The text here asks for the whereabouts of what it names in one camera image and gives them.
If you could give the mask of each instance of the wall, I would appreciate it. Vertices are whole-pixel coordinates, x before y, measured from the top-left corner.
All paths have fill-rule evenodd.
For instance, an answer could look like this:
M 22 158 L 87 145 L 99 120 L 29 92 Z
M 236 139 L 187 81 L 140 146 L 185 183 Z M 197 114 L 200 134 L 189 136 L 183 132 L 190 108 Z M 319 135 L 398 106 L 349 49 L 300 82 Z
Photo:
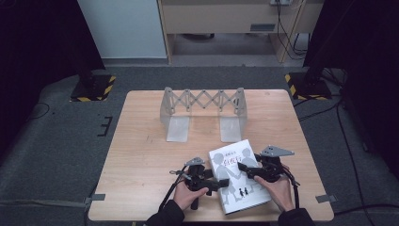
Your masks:
M 102 58 L 167 58 L 156 0 L 78 0 Z

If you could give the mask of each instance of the black stand base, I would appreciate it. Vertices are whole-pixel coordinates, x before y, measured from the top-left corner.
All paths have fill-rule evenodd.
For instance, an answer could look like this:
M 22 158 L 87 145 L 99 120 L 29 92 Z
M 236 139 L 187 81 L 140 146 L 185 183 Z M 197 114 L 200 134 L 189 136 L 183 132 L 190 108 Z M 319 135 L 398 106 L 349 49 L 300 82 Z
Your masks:
M 285 75 L 285 80 L 294 99 L 331 99 L 331 92 L 325 81 L 308 84 L 305 81 L 305 75 L 306 73 L 289 73 Z
M 91 86 L 83 85 L 82 81 L 76 84 L 71 95 L 73 102 L 103 101 L 108 96 L 115 80 L 113 75 L 93 75 Z

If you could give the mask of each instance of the person's left hand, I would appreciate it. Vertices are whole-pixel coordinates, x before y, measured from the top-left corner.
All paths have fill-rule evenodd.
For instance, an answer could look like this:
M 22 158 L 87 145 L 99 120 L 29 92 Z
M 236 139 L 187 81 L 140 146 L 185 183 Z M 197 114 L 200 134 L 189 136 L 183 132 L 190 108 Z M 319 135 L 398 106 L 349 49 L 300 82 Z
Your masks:
M 185 210 L 196 198 L 205 195 L 208 190 L 208 187 L 204 187 L 198 191 L 190 191 L 184 181 L 182 181 L 176 185 L 173 200 L 182 210 Z

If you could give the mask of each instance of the table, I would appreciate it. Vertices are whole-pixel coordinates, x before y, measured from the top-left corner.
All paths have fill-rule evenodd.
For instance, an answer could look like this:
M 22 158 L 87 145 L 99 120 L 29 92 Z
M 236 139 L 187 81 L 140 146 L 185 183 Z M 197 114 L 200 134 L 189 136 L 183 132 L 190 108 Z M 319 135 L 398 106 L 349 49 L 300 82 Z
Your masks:
M 284 62 L 295 33 L 313 31 L 323 0 L 293 0 L 290 6 L 281 6 L 280 13 L 270 2 L 158 0 L 169 62 L 172 61 L 174 36 L 185 33 L 267 33 L 278 61 Z
M 186 143 L 166 142 L 166 130 L 159 119 L 163 94 L 162 90 L 127 94 L 95 191 L 105 194 L 105 199 L 93 201 L 88 213 L 91 220 L 146 220 L 157 212 L 176 179 L 176 175 L 169 174 L 170 170 L 180 170 L 196 156 L 204 159 L 209 169 L 207 153 L 229 144 L 220 141 L 217 113 L 209 112 L 208 108 L 196 110 Z M 326 191 L 288 92 L 246 89 L 245 95 L 247 126 L 243 139 L 249 140 L 256 153 L 269 144 L 294 151 L 295 155 L 283 156 L 281 162 L 290 167 L 301 184 L 301 207 L 308 209 L 313 220 L 332 220 L 329 202 L 318 203 L 315 199 Z M 212 196 L 200 198 L 198 210 L 187 209 L 184 213 L 185 221 L 276 221 L 280 211 L 273 202 L 268 202 L 225 216 L 219 197 L 213 192 Z

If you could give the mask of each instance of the book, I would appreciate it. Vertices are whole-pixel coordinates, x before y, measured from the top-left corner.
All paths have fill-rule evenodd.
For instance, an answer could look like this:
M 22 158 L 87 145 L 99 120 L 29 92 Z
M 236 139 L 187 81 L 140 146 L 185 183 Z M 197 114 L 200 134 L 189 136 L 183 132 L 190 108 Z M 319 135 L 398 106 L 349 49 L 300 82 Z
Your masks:
M 259 167 L 249 141 L 242 140 L 209 152 L 212 172 L 220 181 L 230 179 L 229 186 L 217 192 L 225 215 L 246 210 L 271 200 L 266 188 L 238 169 L 238 162 Z

